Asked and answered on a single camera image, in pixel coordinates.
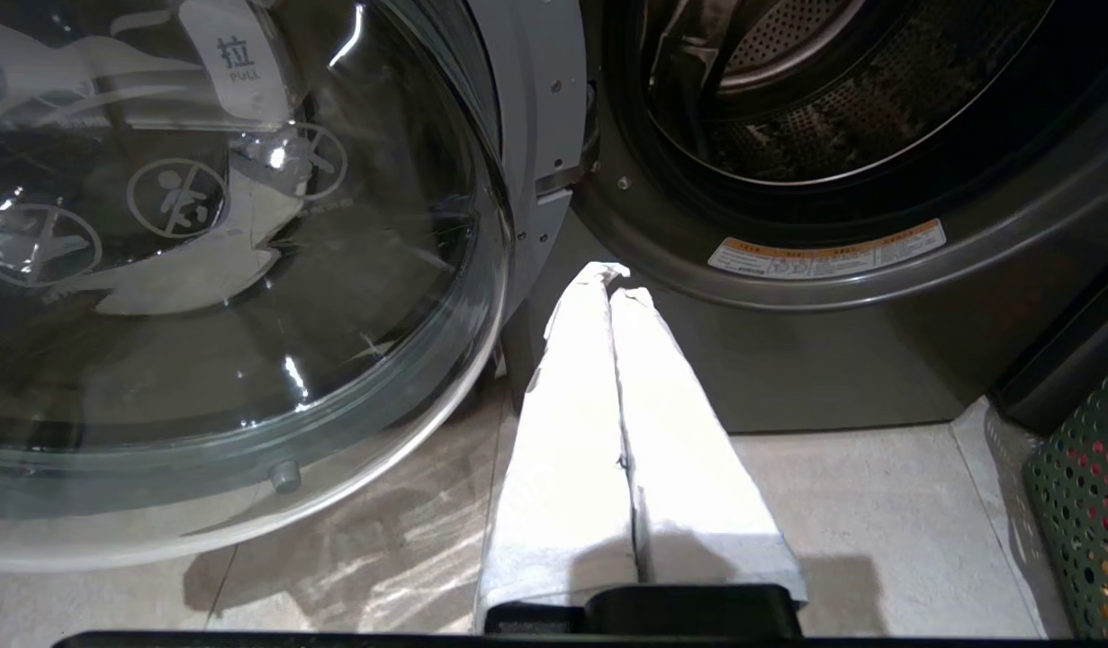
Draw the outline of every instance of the warning decal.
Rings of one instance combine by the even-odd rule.
[[[788,250],[727,238],[709,257],[709,264],[735,275],[766,279],[823,279],[892,266],[944,245],[945,230],[935,218],[891,237],[844,247]]]

